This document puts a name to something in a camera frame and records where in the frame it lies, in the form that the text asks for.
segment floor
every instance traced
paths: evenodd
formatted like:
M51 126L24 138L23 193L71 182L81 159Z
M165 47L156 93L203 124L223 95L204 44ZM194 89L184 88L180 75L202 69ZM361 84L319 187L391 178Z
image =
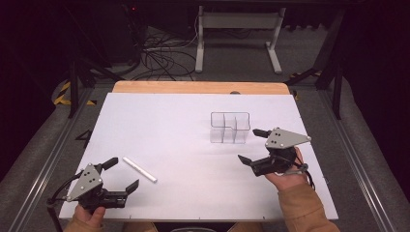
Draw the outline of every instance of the floor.
M244 39L237 39L225 32L210 32L205 39L203 72L176 78L187 81L283 82L291 73L311 68L327 32L323 28L293 32L282 29L277 55L283 74L274 74L264 47L271 33L252 31ZM194 56L195 44L178 50ZM194 68L194 61L187 55L173 53L172 58L188 70ZM140 65L124 78L134 79L147 71ZM183 73L185 70L180 67L173 71ZM330 110L332 87L327 91L316 91L313 85L316 78L309 77L291 86L290 90L297 92L296 103L307 132L313 138L312 145L322 171L329 181L329 190L339 215L335 224L341 231L410 231L409 202L354 103L348 83L343 82L341 120L336 120ZM158 74L148 79L169 80L166 75ZM53 98L63 84L56 88ZM54 230L45 201L76 171L84 152L84 141L76 138L93 129L104 98L113 85L109 79L98 79L94 89L81 88L82 102L92 100L97 104L83 104L70 120L70 107L56 105L53 114L0 183L0 231ZM121 222L108 221L106 231L121 231L122 226ZM266 231L286 231L282 222L264 226Z

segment cable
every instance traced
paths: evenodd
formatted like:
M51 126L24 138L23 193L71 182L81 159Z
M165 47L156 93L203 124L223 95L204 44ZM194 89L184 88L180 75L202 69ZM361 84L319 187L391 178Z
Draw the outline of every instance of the cable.
M196 59L192 55L183 51L175 51L175 49L185 48L194 44L197 40L197 30L195 19L195 33L196 35L190 41L182 41L167 33L157 32L149 34L145 41L141 44L136 43L134 46L138 46L141 51L141 64L148 70L141 72L132 77L132 80L138 80L142 78L155 77L157 80L163 76L168 76L172 80L176 80L176 76L190 77L193 81L191 74L195 71L194 65L191 69L185 67L181 63L178 63L174 57L175 54L186 56L192 59L195 63Z
M56 201L65 201L63 198L57 198L58 194L67 186L69 185L73 180L78 179L82 174L82 171L79 173L75 174L72 176L68 181L66 181L60 188L58 188L54 194L52 195L51 198L48 198L46 201L46 206L47 206L47 211L48 214L51 216L51 219L54 223L54 227L58 232L63 232L63 229L61 228L60 221L58 220L57 213L54 210L55 207L55 202Z
M296 159L298 159L299 163L302 163L302 161L301 161L301 159L299 159L299 157L296 157ZM297 166L298 168L301 168L302 165L299 164L299 163L293 162L293 164L294 164L295 166ZM311 188L312 188L312 189L316 189L316 185L314 184L313 178L311 177L310 173L309 173L307 170L305 170L305 173L307 174L308 182L309 182Z
M119 76L123 76L123 75L125 75L125 74L131 73L131 72L134 71L138 66L139 66L139 64L138 64L138 63L135 63L135 64L133 64L131 67L129 67L129 68L126 69L126 70L119 71L119 72L112 72L112 73L114 73L114 74L116 74L116 75L119 75ZM99 74L99 72L98 72L98 73L91 72L91 74L92 74L94 77L98 78L98 79L106 79L106 78L109 78L109 77L106 77L106 76L103 75L103 74Z

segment table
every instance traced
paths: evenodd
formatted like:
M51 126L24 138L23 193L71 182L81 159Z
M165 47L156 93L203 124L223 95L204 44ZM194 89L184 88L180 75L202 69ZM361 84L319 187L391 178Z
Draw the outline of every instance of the table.
M232 91L241 95L228 95ZM140 180L126 208L109 209L105 219L282 219L276 188L265 178L256 178L237 157L267 157L265 140L250 134L246 144L210 143L209 117L214 109L247 111L252 129L281 127L306 134L293 96L281 83L119 81L105 100L78 169L127 156L158 181L153 184L121 160L103 172L103 187L108 190L122 190ZM311 145L299 148L327 217L337 218ZM60 218L70 218L75 205L64 203Z

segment gray carpet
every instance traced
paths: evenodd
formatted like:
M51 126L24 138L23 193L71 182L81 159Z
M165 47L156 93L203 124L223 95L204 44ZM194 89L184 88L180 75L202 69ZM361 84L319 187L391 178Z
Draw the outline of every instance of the gray carpet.
M205 41L205 57L203 73L193 73L194 80L210 81L257 81L282 82L291 73L301 73L311 68L326 31L301 30L294 32L282 30L277 44L277 54L283 69L283 74L274 74L268 53L264 47L267 31L252 32L243 40L233 39L223 33L211 33ZM195 46L182 50L195 55ZM194 62L183 55L174 54L174 59L193 69ZM146 71L143 66L126 75L131 79ZM189 80L187 76L179 77ZM375 218L364 194L363 185L358 182L353 171L342 140L337 132L333 115L323 102L323 95L331 93L318 92L311 85L316 77L310 77L291 90L298 92L297 105L300 109L308 134L313 138L312 145L321 165L325 178L329 181L329 190L335 202L339 219L335 224L341 231L394 231L383 230ZM58 160L52 176L47 180L45 188L41 189L39 202L34 205L34 211L28 216L27 223L22 226L24 231L54 231L52 221L46 213L46 199L77 169L84 152L84 141L75 140L87 130L92 130L97 121L106 93L110 92L113 83L109 80L99 80L92 91L89 100L97 100L97 105L86 105L73 124L73 130L68 135L63 146L62 156ZM348 83L344 82L341 99L340 123L349 136L371 184L374 186L384 210L392 221L395 231L410 231L410 207L401 192L383 155L377 147L360 110L354 104ZM56 110L39 129L6 178L0 183L0 231L8 231L20 207L29 194L31 187L41 172L49 155L53 153L54 145L62 132L69 106L57 105ZM107 222L106 231L121 231L122 223ZM283 223L265 224L267 231L286 231Z

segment metal frame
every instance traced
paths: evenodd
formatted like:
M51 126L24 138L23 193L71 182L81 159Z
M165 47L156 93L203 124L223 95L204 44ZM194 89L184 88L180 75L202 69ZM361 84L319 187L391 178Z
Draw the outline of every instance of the metal frame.
M199 6L198 13L198 47L196 50L195 71L201 73L204 60L204 28L257 28L274 29L274 34L269 42L266 42L266 49L269 52L272 66L276 74L281 74L275 45L278 41L280 26L283 22L285 8L281 8L278 13L270 14L245 14L245 13L207 13L203 7Z
M34 209L40 201L40 198L42 197L44 189L49 179L51 178L51 174L53 173L54 168L63 155L64 146L66 145L67 139L73 129L73 126L78 119L78 116L80 115L82 109L86 105L86 102L88 101L92 92L93 89L87 88L82 93L80 97L79 108L77 109L73 117L68 119L67 123L63 127L63 130L61 131L56 144L54 145L50 155L48 156L48 159L45 162L42 171L40 171L39 176L36 178L33 186L30 189L30 192L24 200L24 203L15 216L15 220L9 228L10 232L24 231L29 218L31 217Z
M326 91L321 90L319 91L319 97L325 105L328 116L331 118L334 127L337 129L346 158L349 161L350 167L352 168L356 179L358 180L359 186L362 189L363 195L371 212L373 213L374 219L376 220L380 231L396 232L397 230L384 209L373 183L367 176L365 168L360 161L359 155L344 130L343 124L333 112L333 106L331 103L332 100L330 96Z

